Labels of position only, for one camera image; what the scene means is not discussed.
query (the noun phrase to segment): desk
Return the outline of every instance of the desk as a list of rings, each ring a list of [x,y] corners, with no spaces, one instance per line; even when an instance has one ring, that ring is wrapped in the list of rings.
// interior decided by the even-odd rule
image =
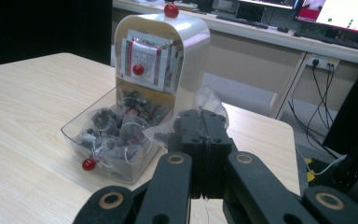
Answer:
[[[152,176],[162,150],[136,184],[126,186],[82,171],[63,139],[61,127],[113,89],[115,73],[67,53],[0,65],[0,223],[70,223],[96,190],[136,189]],[[292,128],[225,107],[227,133],[238,149],[257,155],[299,194]],[[192,223],[206,223],[206,214],[210,223],[225,223],[219,200],[192,203]]]
[[[113,22],[134,13],[161,13],[163,6],[146,6],[130,1],[113,1]],[[181,13],[202,18],[211,30],[211,46],[206,72],[271,91],[269,116],[279,119],[291,97],[319,104],[320,97],[306,66],[312,53],[341,60],[328,93],[329,108],[339,110],[351,85],[358,78],[358,50],[325,44],[277,32],[257,29],[215,15]],[[320,86],[325,86],[326,72],[317,73]]]

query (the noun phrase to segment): power outlet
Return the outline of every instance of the power outlet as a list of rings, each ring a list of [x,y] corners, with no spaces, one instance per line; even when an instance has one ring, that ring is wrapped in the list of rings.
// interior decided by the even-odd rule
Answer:
[[[326,57],[326,56],[322,56],[322,55],[318,55],[318,54],[311,54],[310,58],[308,59],[307,65],[309,66],[313,66],[313,60],[318,60],[319,63],[318,65],[316,65],[316,67],[318,68],[322,68],[322,69],[326,69],[326,70],[336,70],[338,63],[339,63],[339,59],[335,59],[335,58],[330,58],[330,57]]]

